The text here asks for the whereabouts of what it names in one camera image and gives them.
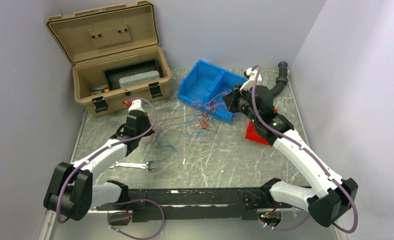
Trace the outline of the red plastic bin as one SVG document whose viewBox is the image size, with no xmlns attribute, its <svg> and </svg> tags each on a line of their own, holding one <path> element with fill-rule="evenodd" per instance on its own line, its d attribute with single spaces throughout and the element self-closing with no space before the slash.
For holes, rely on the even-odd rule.
<svg viewBox="0 0 394 240">
<path fill-rule="evenodd" d="M 272 146 L 274 141 L 277 139 L 277 135 L 267 130 L 263 124 L 258 120 L 254 110 L 248 108 L 247 117 L 250 122 L 246 129 L 245 138 L 254 142 Z"/>
</svg>

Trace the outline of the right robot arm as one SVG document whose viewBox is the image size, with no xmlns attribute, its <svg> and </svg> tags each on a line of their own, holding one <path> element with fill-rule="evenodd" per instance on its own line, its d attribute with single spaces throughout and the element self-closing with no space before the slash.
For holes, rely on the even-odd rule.
<svg viewBox="0 0 394 240">
<path fill-rule="evenodd" d="M 299 187 L 273 178 L 261 186 L 262 205 L 271 208 L 288 204 L 308 212 L 321 226 L 334 225 L 345 233 L 353 233 L 358 226 L 358 184 L 352 178 L 343 179 L 310 149 L 291 122 L 275 110 L 267 87 L 241 87 L 236 85 L 222 97 L 227 110 L 245 115 L 258 136 L 286 156 L 310 185 Z"/>
</svg>

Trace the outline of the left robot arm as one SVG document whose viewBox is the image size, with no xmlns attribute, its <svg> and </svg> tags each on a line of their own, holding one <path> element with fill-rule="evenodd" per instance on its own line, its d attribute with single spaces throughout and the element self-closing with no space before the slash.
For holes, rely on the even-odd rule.
<svg viewBox="0 0 394 240">
<path fill-rule="evenodd" d="M 129 111 L 126 122 L 98 150 L 74 163 L 59 163 L 51 176 L 43 206 L 56 213 L 59 223 L 82 219 L 90 208 L 109 203 L 122 210 L 128 205 L 128 187 L 115 180 L 94 186 L 95 177 L 129 156 L 154 125 L 142 109 Z"/>
</svg>

